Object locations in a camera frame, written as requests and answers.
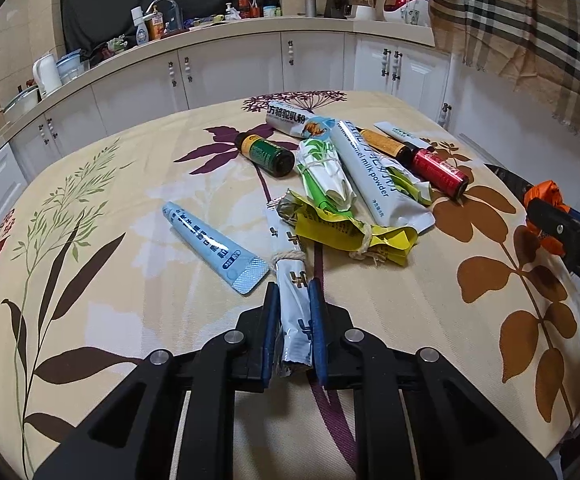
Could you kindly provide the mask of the orange plastic bag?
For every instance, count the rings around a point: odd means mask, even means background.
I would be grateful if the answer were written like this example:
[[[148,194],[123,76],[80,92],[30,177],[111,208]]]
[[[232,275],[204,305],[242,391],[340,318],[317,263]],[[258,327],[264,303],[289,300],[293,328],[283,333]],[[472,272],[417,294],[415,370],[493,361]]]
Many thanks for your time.
[[[557,212],[568,214],[570,206],[564,202],[559,185],[547,180],[536,185],[529,185],[524,192],[523,204],[530,212],[526,221],[527,229],[538,237],[540,245],[552,255],[563,257],[565,249],[562,242],[550,235],[544,228]]]

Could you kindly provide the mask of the light blue tube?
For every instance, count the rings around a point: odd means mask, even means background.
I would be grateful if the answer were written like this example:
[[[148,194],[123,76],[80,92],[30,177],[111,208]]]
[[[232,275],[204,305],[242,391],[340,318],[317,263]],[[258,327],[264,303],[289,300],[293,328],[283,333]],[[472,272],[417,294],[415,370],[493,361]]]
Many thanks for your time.
[[[186,209],[167,202],[165,219],[179,237],[240,295],[249,295],[269,272],[268,263]]]

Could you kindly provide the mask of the black lined trash bin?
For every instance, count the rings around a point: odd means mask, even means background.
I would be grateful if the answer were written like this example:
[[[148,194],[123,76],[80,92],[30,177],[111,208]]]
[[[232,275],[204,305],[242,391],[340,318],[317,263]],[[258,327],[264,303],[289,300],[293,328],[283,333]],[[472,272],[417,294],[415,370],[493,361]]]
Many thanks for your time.
[[[529,185],[536,185],[528,182],[524,178],[514,174],[514,172],[506,168],[493,164],[487,164],[486,167],[491,170],[504,183],[504,185],[506,185],[507,188],[509,188],[512,194],[522,204],[524,192],[529,188]],[[549,220],[549,222],[552,224],[556,224],[558,221],[561,223],[570,222],[574,223],[575,226],[580,226],[580,211],[570,206],[570,212],[568,214],[557,212],[553,219]]]

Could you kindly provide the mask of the white kitchen cabinets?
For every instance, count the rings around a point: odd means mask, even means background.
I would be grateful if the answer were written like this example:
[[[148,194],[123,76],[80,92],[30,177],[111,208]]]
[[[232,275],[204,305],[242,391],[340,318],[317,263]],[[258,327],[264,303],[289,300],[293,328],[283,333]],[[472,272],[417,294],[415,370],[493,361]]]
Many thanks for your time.
[[[279,18],[186,32],[110,58],[0,132],[0,220],[63,156],[149,120],[206,105],[381,91],[475,146],[511,133],[516,94],[434,47],[425,27]]]

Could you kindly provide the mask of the floral beige tablecloth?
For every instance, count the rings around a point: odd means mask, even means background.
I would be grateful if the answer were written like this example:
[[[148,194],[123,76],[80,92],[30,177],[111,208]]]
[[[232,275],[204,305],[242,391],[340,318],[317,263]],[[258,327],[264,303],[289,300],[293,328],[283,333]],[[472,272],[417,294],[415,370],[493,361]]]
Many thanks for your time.
[[[406,352],[437,348],[540,452],[580,419],[580,300],[562,261],[525,226],[522,203],[466,146],[406,104],[356,92],[318,113],[423,136],[470,180],[436,196],[435,226],[395,235],[405,264],[272,228],[267,204],[301,192],[235,148],[239,133],[290,139],[255,104],[228,102],[127,129],[38,172],[0,205],[0,454],[31,478],[58,443],[148,354],[185,353],[258,306],[233,290],[171,228],[176,203],[259,258],[306,255],[311,278],[354,323]]]

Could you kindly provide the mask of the white milk powder pouch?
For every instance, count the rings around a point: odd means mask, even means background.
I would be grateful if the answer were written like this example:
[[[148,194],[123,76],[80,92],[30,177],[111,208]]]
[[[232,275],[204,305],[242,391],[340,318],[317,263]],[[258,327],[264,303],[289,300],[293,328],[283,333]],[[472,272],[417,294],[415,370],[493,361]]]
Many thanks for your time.
[[[329,138],[375,224],[386,228],[411,226],[418,234],[434,226],[433,214],[397,190],[379,156],[351,122],[335,119]]]

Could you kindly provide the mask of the dark green glass bottle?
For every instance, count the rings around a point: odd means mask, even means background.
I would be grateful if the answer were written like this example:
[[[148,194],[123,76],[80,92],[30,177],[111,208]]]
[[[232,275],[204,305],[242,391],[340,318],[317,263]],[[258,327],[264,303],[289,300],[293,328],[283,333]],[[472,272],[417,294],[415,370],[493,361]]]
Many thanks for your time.
[[[294,169],[295,158],[290,150],[258,134],[239,133],[235,137],[235,146],[244,157],[273,177],[285,177]]]

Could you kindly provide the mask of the red label brown bottle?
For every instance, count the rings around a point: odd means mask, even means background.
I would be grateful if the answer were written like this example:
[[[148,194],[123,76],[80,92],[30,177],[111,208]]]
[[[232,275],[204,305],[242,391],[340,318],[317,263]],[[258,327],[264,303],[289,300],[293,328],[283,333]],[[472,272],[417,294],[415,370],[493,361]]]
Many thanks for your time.
[[[425,148],[405,144],[396,159],[416,177],[429,181],[452,200],[459,200],[468,187],[468,176],[464,172]]]

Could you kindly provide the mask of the small white green tube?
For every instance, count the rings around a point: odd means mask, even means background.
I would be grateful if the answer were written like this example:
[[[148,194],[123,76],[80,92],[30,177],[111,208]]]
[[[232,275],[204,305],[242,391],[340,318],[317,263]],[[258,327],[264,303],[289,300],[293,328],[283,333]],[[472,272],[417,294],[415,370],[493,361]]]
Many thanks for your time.
[[[383,133],[386,133],[388,136],[391,136],[393,139],[397,140],[401,143],[408,143],[420,150],[427,150],[433,151],[434,148],[430,143],[427,141],[422,140],[419,136],[414,136],[412,133],[409,133],[401,128],[396,127],[395,125],[391,124],[390,122],[375,122],[373,124]]]

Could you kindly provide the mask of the white blue snack packet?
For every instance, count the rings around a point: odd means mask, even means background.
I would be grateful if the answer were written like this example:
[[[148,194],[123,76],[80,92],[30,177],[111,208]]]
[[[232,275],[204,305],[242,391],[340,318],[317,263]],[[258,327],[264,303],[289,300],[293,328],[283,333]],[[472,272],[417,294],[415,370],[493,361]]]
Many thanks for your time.
[[[303,108],[281,101],[268,102],[266,122],[275,130],[296,139],[326,136],[337,124],[333,118],[317,116]]]

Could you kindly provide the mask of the beige plaid hanging cloth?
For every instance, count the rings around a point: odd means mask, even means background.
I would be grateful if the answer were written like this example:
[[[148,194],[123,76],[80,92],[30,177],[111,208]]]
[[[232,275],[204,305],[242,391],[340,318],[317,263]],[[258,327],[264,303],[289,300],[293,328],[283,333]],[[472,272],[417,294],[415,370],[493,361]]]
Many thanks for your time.
[[[580,0],[430,0],[436,47],[511,82],[580,139]]]

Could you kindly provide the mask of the red white rice cooker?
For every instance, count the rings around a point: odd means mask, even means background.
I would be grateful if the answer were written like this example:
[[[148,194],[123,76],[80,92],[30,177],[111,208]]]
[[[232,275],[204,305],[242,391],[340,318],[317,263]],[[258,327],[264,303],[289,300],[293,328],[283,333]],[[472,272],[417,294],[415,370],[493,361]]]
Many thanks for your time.
[[[430,27],[430,0],[385,0],[383,20]]]

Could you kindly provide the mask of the steel thermos bottle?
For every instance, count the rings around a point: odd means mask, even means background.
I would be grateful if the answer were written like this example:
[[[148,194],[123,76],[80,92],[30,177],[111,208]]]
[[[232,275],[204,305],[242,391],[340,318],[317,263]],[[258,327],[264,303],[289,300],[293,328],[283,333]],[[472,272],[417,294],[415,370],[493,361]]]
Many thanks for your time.
[[[315,18],[317,16],[316,0],[304,0],[305,16]]]

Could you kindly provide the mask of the chrome sink faucet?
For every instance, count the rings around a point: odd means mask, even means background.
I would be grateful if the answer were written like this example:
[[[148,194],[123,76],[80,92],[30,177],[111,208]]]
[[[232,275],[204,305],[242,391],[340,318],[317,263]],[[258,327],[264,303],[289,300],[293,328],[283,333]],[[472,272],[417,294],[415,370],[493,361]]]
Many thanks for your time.
[[[153,0],[145,11],[145,20],[152,28],[160,29],[162,37],[183,32],[183,17],[175,0]]]

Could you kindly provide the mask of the white electric kettle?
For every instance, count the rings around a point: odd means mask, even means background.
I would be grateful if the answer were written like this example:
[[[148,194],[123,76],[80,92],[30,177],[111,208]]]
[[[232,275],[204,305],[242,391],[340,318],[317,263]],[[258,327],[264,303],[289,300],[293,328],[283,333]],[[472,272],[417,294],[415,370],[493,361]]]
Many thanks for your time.
[[[43,99],[62,86],[57,60],[51,52],[46,53],[33,63],[32,73]]]

